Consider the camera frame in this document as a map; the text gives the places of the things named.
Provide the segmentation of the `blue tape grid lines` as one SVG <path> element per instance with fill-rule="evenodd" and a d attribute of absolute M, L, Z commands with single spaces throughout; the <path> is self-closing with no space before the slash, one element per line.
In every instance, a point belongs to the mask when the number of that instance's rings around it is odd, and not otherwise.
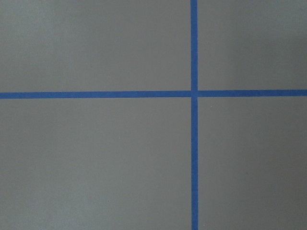
<path fill-rule="evenodd" d="M 96 99 L 96 98 L 189 98 L 191 117 L 191 228 L 199 228 L 198 99 L 215 97 L 305 97 L 305 89 L 199 90 L 198 88 L 198 2 L 190 1 L 190 90 L 188 91 L 82 91 L 1 92 L 8 99 Z"/>

